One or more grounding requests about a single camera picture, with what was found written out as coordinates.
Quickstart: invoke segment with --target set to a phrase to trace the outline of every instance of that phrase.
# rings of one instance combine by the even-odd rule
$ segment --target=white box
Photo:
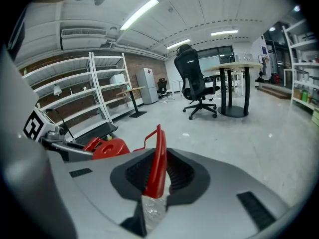
[[[114,83],[121,83],[121,82],[125,82],[125,79],[124,79],[124,75],[123,74],[116,74],[116,75],[113,75],[110,79],[110,83],[111,84],[114,84]]]

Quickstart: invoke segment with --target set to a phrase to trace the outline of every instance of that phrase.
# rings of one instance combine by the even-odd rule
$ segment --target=brick wall
[[[118,52],[103,52],[103,51],[99,51],[99,52],[94,52],[95,56],[107,56],[107,55],[112,55],[112,56],[121,56],[121,53]],[[67,60],[67,59],[71,59],[71,58],[78,58],[78,57],[85,57],[88,56],[88,52],[70,52],[70,53],[66,53],[63,55],[59,55],[59,56],[55,56],[55,57],[51,57],[51,58],[47,58],[41,61],[38,61],[34,64],[31,64],[29,66],[26,67],[27,72],[32,72],[38,68],[41,68],[45,65],[48,64],[52,64],[58,61],[63,61],[63,60]],[[159,81],[160,78],[165,78],[168,79],[167,77],[167,73],[166,73],[166,68],[165,68],[165,64],[163,61],[160,60],[156,60],[156,59],[152,59],[152,58],[147,58],[147,57],[143,57],[143,56],[139,56],[139,55],[134,55],[134,54],[125,54],[125,60],[126,60],[126,65],[128,68],[128,73],[129,73],[129,77],[131,80],[131,84],[133,88],[138,87],[138,83],[137,83],[137,79],[136,79],[136,73],[143,69],[143,68],[151,68],[153,70],[153,74],[154,74],[154,79],[155,79],[155,83],[157,86],[157,82]],[[23,75],[24,72],[24,68],[20,70],[20,73]],[[74,75],[74,74],[78,74],[78,73],[83,73],[85,72],[85,70],[79,70],[79,71],[75,71],[75,72],[69,72],[63,75],[59,75],[56,77],[53,77],[51,79],[48,79],[44,82],[41,82],[39,84],[37,84],[36,86],[33,87],[33,89],[36,89],[40,86],[43,86],[49,82],[64,78],[66,76],[70,76],[70,75]],[[102,85],[106,85],[109,84],[109,79],[102,79],[99,80],[100,86]],[[72,93],[77,93],[80,91],[83,91],[83,87],[87,87],[87,89],[90,88],[90,84],[89,82],[87,83],[81,83],[75,86],[72,86]],[[118,89],[112,89],[112,90],[108,90],[108,91],[103,91],[102,95],[105,101],[109,101],[112,100],[114,98],[116,98],[116,94],[121,92],[122,89],[118,88]],[[42,99],[39,100],[39,103],[41,105],[41,107],[46,106],[49,103],[52,103],[58,99],[61,99],[63,97],[66,97],[70,95],[70,88],[66,88],[64,90],[62,90],[62,93],[60,94],[60,96],[54,96],[53,94],[50,94]],[[134,91],[134,96],[136,99],[141,98],[141,92],[139,90]],[[62,115],[63,118],[66,118],[80,110],[83,110],[87,107],[90,107],[92,105],[95,104],[94,101],[94,97],[93,95],[89,95],[87,97],[75,100],[71,103],[68,103],[66,105],[63,105],[61,107],[59,107],[57,110],[60,112],[60,114]],[[108,105],[109,108],[114,108],[118,105],[122,105],[125,104],[125,100],[119,100],[116,102],[113,102],[111,104]],[[95,116],[98,113],[98,110],[95,109],[93,111],[90,111],[88,113],[85,113],[81,116],[78,116],[70,121],[67,122],[68,127],[72,127],[84,120],[87,120],[88,118]],[[56,112],[50,112],[49,113],[49,117],[54,121],[54,122],[58,122],[61,119],[59,118],[59,116],[56,114]]]

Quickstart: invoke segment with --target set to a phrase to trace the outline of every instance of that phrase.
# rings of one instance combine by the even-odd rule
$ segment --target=green bottle
[[[304,102],[307,102],[307,97],[308,97],[308,91],[304,90],[304,91],[303,91],[303,99],[302,99],[302,100],[303,100]]]

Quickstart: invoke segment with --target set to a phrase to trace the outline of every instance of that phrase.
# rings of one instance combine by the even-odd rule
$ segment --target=metal shelving unit
[[[302,89],[308,88],[309,90],[314,91],[319,90],[319,85],[316,85],[315,82],[311,83],[309,78],[315,79],[316,77],[311,74],[315,72],[319,73],[319,63],[314,62],[294,62],[293,57],[293,49],[297,53],[297,58],[301,61],[303,60],[303,52],[307,51],[318,51],[318,40],[306,40],[303,41],[302,37],[306,36],[306,34],[310,33],[311,30],[308,26],[308,23],[305,19],[299,21],[298,23],[290,26],[289,28],[285,28],[283,26],[283,30],[288,41],[288,47],[290,52],[290,58],[292,62],[292,73],[293,73],[293,91],[291,102],[296,101],[312,110],[316,108],[313,103],[306,103],[300,99],[294,97],[294,89],[297,86],[300,86]],[[292,35],[293,41],[289,38],[289,34]]]
[[[126,81],[122,83],[100,86],[99,80],[111,78],[117,74],[125,74]],[[45,84],[44,81],[47,82],[56,76],[62,77]],[[122,88],[123,90],[123,87],[126,87],[127,85],[132,87],[124,54],[122,54],[122,56],[94,56],[93,52],[89,52],[88,56],[85,57],[63,60],[46,65],[42,68],[38,68],[24,75],[22,78],[24,78],[31,87],[43,83],[42,86],[33,90],[38,94],[39,98],[44,98],[52,94],[55,85],[59,85],[62,91],[64,91],[64,89],[66,89],[65,91],[68,91],[67,88],[69,87],[80,83],[89,82],[91,88],[73,93],[41,108],[41,111],[45,111],[46,109],[56,109],[75,100],[93,95],[95,105],[77,111],[74,114],[63,118],[64,121],[67,122],[89,111],[96,109],[99,110],[97,115],[90,117],[89,119],[82,121],[70,128],[70,131],[75,138],[82,136],[83,134],[95,129],[100,125],[103,125],[104,123],[112,122],[112,119],[133,109],[129,108],[126,101],[129,97],[126,95],[123,95],[122,97],[116,97],[107,102],[104,101],[102,96],[103,91],[108,91],[115,88]],[[126,101],[125,109],[118,111],[116,114],[112,113],[112,116],[110,116],[106,105],[119,100]],[[71,141],[72,138],[66,135],[66,140]]]

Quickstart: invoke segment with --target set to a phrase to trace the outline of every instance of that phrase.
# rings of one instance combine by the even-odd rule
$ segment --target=lamp shade
[[[59,96],[62,93],[62,90],[59,85],[54,85],[53,94]]]

